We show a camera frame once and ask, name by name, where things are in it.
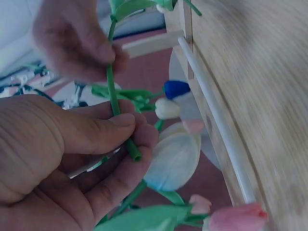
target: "finger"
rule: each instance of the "finger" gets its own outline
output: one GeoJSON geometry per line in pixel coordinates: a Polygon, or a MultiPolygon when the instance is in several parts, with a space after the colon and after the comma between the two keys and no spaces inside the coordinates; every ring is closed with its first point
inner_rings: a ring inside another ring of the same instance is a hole
{"type": "MultiPolygon", "coordinates": [[[[131,113],[135,116],[136,127],[146,123],[146,118],[142,114],[134,112],[134,105],[130,101],[119,100],[118,102],[122,113],[131,113]]],[[[83,114],[91,118],[99,119],[109,119],[113,116],[110,102],[104,102],[89,107],[75,108],[71,109],[70,111],[83,114]]],[[[105,155],[83,155],[65,153],[58,168],[63,173],[71,177],[92,167],[94,164],[99,162],[103,158],[103,156],[105,155]]]]}
{"type": "Polygon", "coordinates": [[[113,44],[115,50],[115,61],[113,62],[114,73],[121,72],[128,68],[129,54],[122,50],[122,47],[118,44],[113,44]]]}
{"type": "Polygon", "coordinates": [[[148,144],[145,143],[147,146],[144,146],[145,144],[137,145],[142,153],[141,161],[133,162],[129,156],[125,157],[108,177],[85,193],[96,222],[112,210],[138,185],[149,168],[152,159],[152,145],[154,141],[158,140],[158,132],[153,126],[147,125],[146,127],[148,133],[151,131],[152,137],[147,141],[148,144]]]}
{"type": "Polygon", "coordinates": [[[64,153],[104,154],[126,141],[135,129],[135,116],[120,114],[109,120],[66,111],[59,126],[64,153]]]}
{"type": "Polygon", "coordinates": [[[153,147],[158,141],[158,132],[153,126],[144,125],[136,131],[136,135],[138,139],[135,139],[135,143],[142,154],[140,162],[133,162],[127,155],[115,169],[116,161],[121,160],[120,156],[110,163],[111,167],[106,167],[109,165],[106,162],[92,172],[73,179],[79,188],[86,192],[85,196],[92,207],[96,222],[137,186],[150,165],[153,147]]]}
{"type": "Polygon", "coordinates": [[[102,64],[112,63],[115,52],[111,43],[102,31],[96,14],[72,12],[65,16],[76,30],[83,47],[85,47],[93,57],[102,64]]]}
{"type": "MultiPolygon", "coordinates": [[[[146,118],[144,117],[144,115],[135,112],[135,106],[131,101],[118,100],[118,104],[121,113],[131,113],[135,116],[136,126],[146,123],[146,118]]],[[[74,108],[70,109],[70,111],[98,119],[109,119],[113,117],[110,101],[103,102],[94,106],[74,108]]]]}
{"type": "MultiPolygon", "coordinates": [[[[154,148],[157,143],[158,132],[151,125],[142,125],[134,132],[134,142],[139,146],[154,148]]],[[[85,172],[75,177],[73,181],[79,186],[80,190],[84,193],[92,189],[99,182],[104,180],[117,165],[124,159],[127,155],[127,150],[125,147],[122,147],[121,150],[116,153],[112,158],[110,158],[107,162],[94,169],[91,172],[85,172]]]]}
{"type": "Polygon", "coordinates": [[[67,78],[87,82],[106,79],[106,67],[82,51],[67,51],[63,44],[48,44],[44,49],[51,69],[67,78]]]}

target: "tulip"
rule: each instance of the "tulip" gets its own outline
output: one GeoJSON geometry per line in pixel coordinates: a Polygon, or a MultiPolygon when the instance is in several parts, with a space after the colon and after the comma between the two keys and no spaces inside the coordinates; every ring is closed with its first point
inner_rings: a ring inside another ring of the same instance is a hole
{"type": "Polygon", "coordinates": [[[155,113],[159,119],[173,119],[180,115],[180,105],[172,100],[160,98],[155,103],[155,113]]]}
{"type": "Polygon", "coordinates": [[[157,191],[177,190],[195,172],[200,150],[200,134],[189,134],[181,122],[171,125],[160,134],[144,180],[157,191]]]}
{"type": "Polygon", "coordinates": [[[164,91],[167,99],[174,99],[191,91],[188,83],[170,80],[164,84],[164,91]]]}
{"type": "Polygon", "coordinates": [[[223,208],[205,219],[203,231],[259,231],[267,217],[258,203],[223,208]]]}
{"type": "Polygon", "coordinates": [[[206,198],[194,194],[191,196],[189,203],[192,204],[191,214],[207,214],[210,212],[212,203],[206,198]]]}
{"type": "Polygon", "coordinates": [[[183,120],[182,123],[183,123],[184,128],[190,134],[198,134],[205,127],[205,124],[203,120],[201,119],[183,120]]]}

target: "white plastic rod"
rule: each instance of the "white plastic rod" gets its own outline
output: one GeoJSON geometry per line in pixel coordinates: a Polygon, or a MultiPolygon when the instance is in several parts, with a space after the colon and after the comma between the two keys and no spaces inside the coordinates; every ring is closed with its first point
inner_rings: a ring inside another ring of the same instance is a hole
{"type": "Polygon", "coordinates": [[[192,71],[199,82],[203,95],[212,112],[212,115],[217,124],[222,140],[229,154],[244,200],[247,204],[255,202],[256,198],[254,195],[254,191],[251,187],[247,174],[245,173],[245,166],[241,161],[242,154],[240,153],[239,148],[236,145],[236,142],[228,127],[228,124],[222,113],[222,110],[214,96],[211,86],[209,85],[209,76],[205,75],[204,71],[201,69],[200,65],[198,64],[195,56],[193,55],[192,50],[189,48],[189,45],[187,44],[184,37],[179,38],[179,44],[182,47],[183,52],[190,66],[192,67],[192,71]]]}
{"type": "Polygon", "coordinates": [[[178,38],[183,36],[184,32],[182,30],[168,32],[124,44],[123,50],[129,54],[130,58],[135,58],[174,47],[179,44],[178,38]]]}

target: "white flower petal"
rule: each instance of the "white flower petal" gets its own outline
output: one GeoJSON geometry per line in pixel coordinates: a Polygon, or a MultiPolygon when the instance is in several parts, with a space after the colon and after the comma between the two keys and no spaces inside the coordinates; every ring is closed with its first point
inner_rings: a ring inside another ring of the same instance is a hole
{"type": "MultiPolygon", "coordinates": [[[[165,130],[163,130],[159,134],[159,141],[162,141],[163,139],[165,139],[169,136],[172,136],[174,134],[177,134],[177,133],[187,133],[184,125],[182,124],[182,122],[175,123],[175,124],[169,126],[168,128],[166,128],[165,130]]],[[[196,143],[198,145],[198,149],[201,149],[201,135],[195,134],[195,135],[192,135],[192,136],[196,140],[196,143]]]]}
{"type": "Polygon", "coordinates": [[[163,130],[160,134],[159,134],[159,141],[162,141],[163,139],[174,135],[176,133],[187,133],[186,129],[184,128],[182,122],[178,122],[175,124],[170,125],[168,128],[166,128],[165,130],[163,130]]]}
{"type": "Polygon", "coordinates": [[[154,148],[144,180],[156,190],[177,190],[192,177],[199,157],[200,148],[194,136],[188,133],[169,136],[154,148]]]}
{"type": "Polygon", "coordinates": [[[180,115],[180,105],[172,100],[160,98],[155,103],[155,113],[160,119],[173,119],[180,115]]]}

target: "pink tulip bud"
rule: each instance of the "pink tulip bud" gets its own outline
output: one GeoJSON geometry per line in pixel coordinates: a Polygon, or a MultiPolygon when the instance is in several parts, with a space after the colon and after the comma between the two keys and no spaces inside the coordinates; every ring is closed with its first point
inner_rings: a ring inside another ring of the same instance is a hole
{"type": "Polygon", "coordinates": [[[210,231],[259,231],[268,215],[258,203],[216,211],[210,221],[210,231]]]}
{"type": "Polygon", "coordinates": [[[206,198],[194,194],[191,196],[189,203],[192,204],[192,214],[207,214],[210,212],[212,203],[206,198]]]}
{"type": "Polygon", "coordinates": [[[190,134],[199,134],[205,127],[201,119],[183,120],[182,123],[186,131],[190,134]]]}

